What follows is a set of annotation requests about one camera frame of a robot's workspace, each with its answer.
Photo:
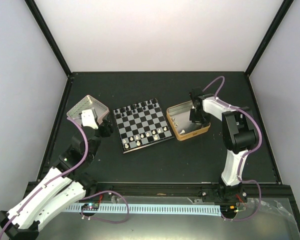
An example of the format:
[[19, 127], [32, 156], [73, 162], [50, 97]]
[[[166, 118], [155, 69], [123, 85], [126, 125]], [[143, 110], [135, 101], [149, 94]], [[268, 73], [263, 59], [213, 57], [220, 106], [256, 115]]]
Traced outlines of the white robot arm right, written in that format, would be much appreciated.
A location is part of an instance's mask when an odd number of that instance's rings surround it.
[[193, 88], [189, 96], [192, 108], [189, 120], [208, 127], [211, 117], [221, 121], [222, 140], [227, 149], [224, 170], [217, 195], [228, 202], [241, 190], [242, 172], [249, 152], [261, 143], [261, 133], [248, 107], [230, 105], [212, 94], [204, 94], [201, 87]]

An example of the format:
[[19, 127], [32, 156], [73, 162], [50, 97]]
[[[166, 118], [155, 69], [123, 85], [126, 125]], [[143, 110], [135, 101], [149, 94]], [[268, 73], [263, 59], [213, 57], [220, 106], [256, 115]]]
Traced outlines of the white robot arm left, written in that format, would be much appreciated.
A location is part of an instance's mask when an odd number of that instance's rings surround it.
[[8, 211], [0, 211], [0, 239], [7, 235], [11, 240], [35, 240], [71, 204], [97, 195], [97, 183], [86, 169], [94, 161], [102, 138], [113, 133], [113, 126], [106, 119], [101, 124], [71, 122], [79, 133], [73, 136], [68, 149], [20, 203]]

